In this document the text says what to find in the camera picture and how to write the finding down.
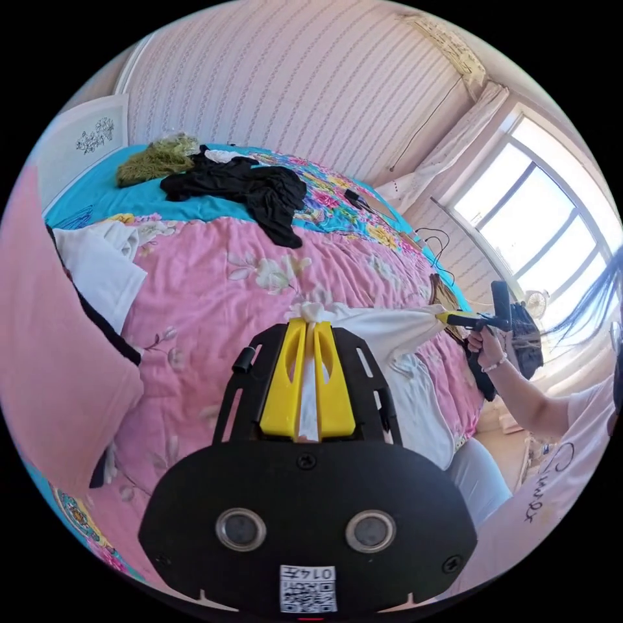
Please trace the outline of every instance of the qr code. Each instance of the qr code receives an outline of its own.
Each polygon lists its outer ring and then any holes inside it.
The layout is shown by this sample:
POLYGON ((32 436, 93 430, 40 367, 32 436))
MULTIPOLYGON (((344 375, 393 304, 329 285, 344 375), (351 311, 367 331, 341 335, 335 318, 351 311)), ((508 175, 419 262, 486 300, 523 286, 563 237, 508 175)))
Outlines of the qr code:
POLYGON ((281 612, 337 612, 335 567, 287 567, 280 572, 281 612))

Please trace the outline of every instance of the woman's arm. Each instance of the woman's arm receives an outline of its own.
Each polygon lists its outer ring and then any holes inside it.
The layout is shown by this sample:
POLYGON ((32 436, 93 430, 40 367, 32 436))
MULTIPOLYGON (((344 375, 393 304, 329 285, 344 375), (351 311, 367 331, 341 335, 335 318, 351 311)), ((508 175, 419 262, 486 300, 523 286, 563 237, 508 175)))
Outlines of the woman's arm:
MULTIPOLYGON (((500 342, 486 328, 472 332, 469 349, 480 352, 478 363, 488 368, 504 356, 500 342)), ((505 360, 488 373, 506 408, 521 427, 544 437, 562 437, 569 428, 568 399, 550 398, 505 360)))

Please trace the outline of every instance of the black robotic device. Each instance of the black robotic device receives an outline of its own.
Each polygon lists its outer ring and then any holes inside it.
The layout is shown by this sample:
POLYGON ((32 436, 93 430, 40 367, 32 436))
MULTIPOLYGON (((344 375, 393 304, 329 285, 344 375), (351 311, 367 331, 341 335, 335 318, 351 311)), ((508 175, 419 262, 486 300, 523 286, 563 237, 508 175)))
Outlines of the black robotic device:
POLYGON ((139 531, 147 557, 170 588, 268 620, 350 620, 442 593, 476 546, 463 497, 402 447, 366 342, 328 323, 313 336, 320 443, 298 443, 291 370, 306 331, 300 319, 274 325, 240 354, 212 445, 154 490, 139 531))

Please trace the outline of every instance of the screw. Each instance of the screw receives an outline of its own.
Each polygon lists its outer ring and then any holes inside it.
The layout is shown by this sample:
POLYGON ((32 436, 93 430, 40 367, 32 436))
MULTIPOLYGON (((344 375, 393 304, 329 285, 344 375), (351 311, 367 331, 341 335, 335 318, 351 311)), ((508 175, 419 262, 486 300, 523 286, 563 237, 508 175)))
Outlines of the screw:
POLYGON ((441 570, 444 573, 456 573, 458 568, 461 566, 463 562, 463 558, 461 556, 450 556, 442 565, 441 570))
POLYGON ((171 566, 171 561, 163 554, 158 554, 156 556, 156 562, 163 567, 171 566))
POLYGON ((301 469, 313 469, 314 467, 316 467, 316 457, 305 452, 304 454, 301 454, 297 459, 297 465, 301 469))

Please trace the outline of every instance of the woman's hand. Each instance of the woman's hand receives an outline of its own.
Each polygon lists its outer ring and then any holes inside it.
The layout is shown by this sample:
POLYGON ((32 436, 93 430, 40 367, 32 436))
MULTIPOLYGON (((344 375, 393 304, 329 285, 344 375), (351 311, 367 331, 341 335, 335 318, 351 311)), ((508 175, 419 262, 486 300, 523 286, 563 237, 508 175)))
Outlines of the woman's hand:
POLYGON ((488 368, 504 357, 502 345, 497 337, 485 327, 482 331, 472 331, 467 337, 467 348, 471 352, 479 352, 478 365, 488 368))

